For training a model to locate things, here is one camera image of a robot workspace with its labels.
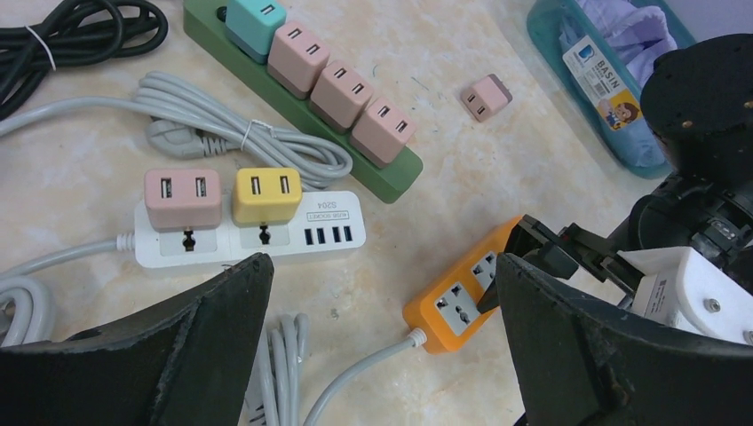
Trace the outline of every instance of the power cord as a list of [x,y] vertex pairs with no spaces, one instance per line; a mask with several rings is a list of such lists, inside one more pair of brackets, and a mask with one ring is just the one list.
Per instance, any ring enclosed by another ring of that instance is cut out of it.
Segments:
[[32,122],[86,107],[120,108],[152,116],[154,121],[147,127],[149,144],[174,158],[210,157],[239,149],[269,167],[295,168],[305,191],[326,189],[353,168],[353,158],[332,141],[249,122],[192,84],[156,71],[139,81],[133,100],[84,97],[52,102],[0,122],[0,137]]
[[134,250],[132,233],[84,244],[20,264],[0,273],[0,347],[49,340],[55,325],[55,300],[39,280],[26,275],[56,264],[108,251]]
[[[279,328],[262,332],[245,405],[251,426],[294,426],[298,422],[300,372],[308,347],[308,316],[301,313],[293,320],[282,315]],[[304,426],[314,426],[332,397],[356,375],[375,364],[426,343],[421,328],[411,330],[402,342],[388,346],[356,362],[341,373],[319,396],[305,419]]]
[[[124,18],[126,7],[137,8],[139,16]],[[99,12],[110,19],[82,25]],[[155,30],[145,42],[124,46]],[[146,0],[64,0],[40,24],[0,28],[0,120],[19,109],[51,69],[143,55],[162,44],[167,32],[164,13]]]

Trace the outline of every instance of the white power cord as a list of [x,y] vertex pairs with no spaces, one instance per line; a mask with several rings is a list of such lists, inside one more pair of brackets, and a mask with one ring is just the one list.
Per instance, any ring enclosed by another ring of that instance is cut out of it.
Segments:
[[[293,320],[283,315],[280,328],[262,332],[246,390],[245,405],[251,426],[296,426],[300,400],[300,372],[308,346],[309,319],[298,314]],[[335,394],[357,374],[408,348],[426,343],[426,333],[413,329],[402,342],[388,346],[353,364],[341,373],[319,396],[305,419],[314,426]]]
[[[55,300],[52,292],[39,280],[26,275],[81,257],[108,251],[134,249],[133,234],[118,235],[112,240],[84,244],[42,256],[0,273],[0,346],[49,340],[55,325]],[[8,314],[13,306],[12,316]]]
[[157,71],[139,81],[133,100],[82,97],[52,102],[0,122],[0,137],[32,122],[88,107],[152,116],[155,121],[147,127],[147,139],[168,156],[191,159],[239,149],[269,167],[297,169],[305,191],[325,189],[353,168],[353,158],[332,141],[249,122],[192,84]]

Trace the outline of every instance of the orange power strip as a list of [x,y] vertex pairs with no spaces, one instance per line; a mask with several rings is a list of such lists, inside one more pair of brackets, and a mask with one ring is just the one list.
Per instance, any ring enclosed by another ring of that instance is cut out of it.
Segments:
[[494,311],[480,314],[476,303],[495,275],[496,255],[504,251],[515,217],[479,241],[449,270],[406,305],[402,316],[428,337],[429,353],[453,352],[468,342]]

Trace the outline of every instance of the screw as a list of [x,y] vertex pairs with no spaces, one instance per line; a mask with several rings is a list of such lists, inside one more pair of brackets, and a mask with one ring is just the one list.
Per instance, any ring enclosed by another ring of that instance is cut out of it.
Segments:
[[719,304],[717,299],[706,299],[703,301],[703,306],[706,306],[706,311],[719,312],[722,310],[722,305]]
[[225,22],[227,19],[227,6],[217,8],[217,19]]

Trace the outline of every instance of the cable tie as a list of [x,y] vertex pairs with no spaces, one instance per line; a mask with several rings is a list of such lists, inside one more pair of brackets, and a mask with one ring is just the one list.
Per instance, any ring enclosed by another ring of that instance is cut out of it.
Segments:
[[42,37],[40,37],[36,33],[35,30],[31,29],[30,26],[25,25],[24,28],[27,29],[28,32],[31,33],[32,36],[34,36],[34,38],[37,40],[37,42],[39,42],[42,45],[42,47],[44,47],[44,51],[47,52],[47,58],[50,59],[50,64],[52,65],[52,71],[57,71],[58,67],[55,66],[55,59],[52,57],[52,51],[50,51],[50,46],[48,46],[47,43],[45,43],[44,40],[42,40]]
[[246,141],[249,140],[249,133],[251,132],[251,126],[254,125],[254,121],[249,122],[249,127],[246,128],[246,132],[243,133],[243,140],[241,141],[241,152],[243,152],[243,146],[246,145]]
[[269,136],[272,137],[272,139],[277,139],[277,134],[274,132],[274,126],[271,124],[267,124],[265,122],[262,122],[261,120],[251,120],[251,124],[256,124],[257,126],[261,127],[262,129],[266,129],[266,131],[269,132]]

